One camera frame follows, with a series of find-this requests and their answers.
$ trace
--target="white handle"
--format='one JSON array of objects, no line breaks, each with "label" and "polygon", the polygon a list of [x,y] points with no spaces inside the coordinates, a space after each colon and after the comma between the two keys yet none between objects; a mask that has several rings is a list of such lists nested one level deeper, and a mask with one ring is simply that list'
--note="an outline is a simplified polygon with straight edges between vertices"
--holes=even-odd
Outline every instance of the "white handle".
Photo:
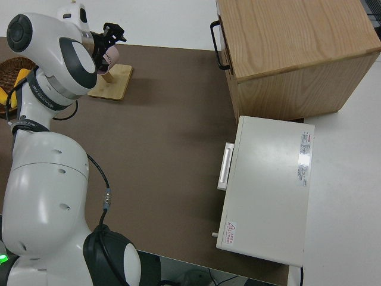
[{"label": "white handle", "polygon": [[226,191],[227,188],[227,179],[229,177],[230,164],[232,162],[234,144],[226,143],[224,150],[224,157],[222,159],[220,178],[218,179],[217,189]]}]

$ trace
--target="pink object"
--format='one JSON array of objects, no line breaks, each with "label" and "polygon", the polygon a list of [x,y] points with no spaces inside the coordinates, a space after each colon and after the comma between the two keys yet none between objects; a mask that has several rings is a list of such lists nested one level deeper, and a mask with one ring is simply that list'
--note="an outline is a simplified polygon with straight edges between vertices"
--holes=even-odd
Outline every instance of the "pink object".
[{"label": "pink object", "polygon": [[109,49],[104,54],[103,58],[109,64],[107,71],[98,70],[98,74],[106,74],[108,71],[118,62],[119,52],[115,46],[109,47]]}]

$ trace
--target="wicker basket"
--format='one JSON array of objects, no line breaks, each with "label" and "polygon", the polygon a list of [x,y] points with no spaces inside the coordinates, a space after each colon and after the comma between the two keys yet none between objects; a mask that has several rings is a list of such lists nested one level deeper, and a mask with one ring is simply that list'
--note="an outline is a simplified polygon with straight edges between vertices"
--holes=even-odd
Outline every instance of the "wicker basket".
[{"label": "wicker basket", "polygon": [[[6,93],[9,93],[14,87],[18,72],[21,69],[32,70],[36,64],[28,58],[10,58],[0,64],[0,86]],[[17,108],[10,109],[10,114]],[[5,117],[5,106],[0,104],[0,118]]]}]

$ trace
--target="white wall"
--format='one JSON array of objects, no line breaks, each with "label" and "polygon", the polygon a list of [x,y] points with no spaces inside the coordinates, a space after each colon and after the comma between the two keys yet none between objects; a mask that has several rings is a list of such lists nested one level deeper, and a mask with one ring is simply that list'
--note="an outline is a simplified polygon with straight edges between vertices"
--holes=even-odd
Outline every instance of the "white wall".
[{"label": "white wall", "polygon": [[[0,36],[10,20],[22,12],[55,17],[70,0],[1,1]],[[91,31],[102,32],[105,22],[117,23],[131,45],[213,49],[210,23],[217,19],[215,0],[115,0],[78,1],[86,6]]]}]

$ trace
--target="wooden base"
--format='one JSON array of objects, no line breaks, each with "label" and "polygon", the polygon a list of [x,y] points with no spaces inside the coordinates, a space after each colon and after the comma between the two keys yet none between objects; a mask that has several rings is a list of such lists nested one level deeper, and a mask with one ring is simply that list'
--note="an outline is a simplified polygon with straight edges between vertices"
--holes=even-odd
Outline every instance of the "wooden base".
[{"label": "wooden base", "polygon": [[95,87],[89,91],[91,97],[122,100],[132,74],[132,66],[116,64],[105,75],[98,75]]}]

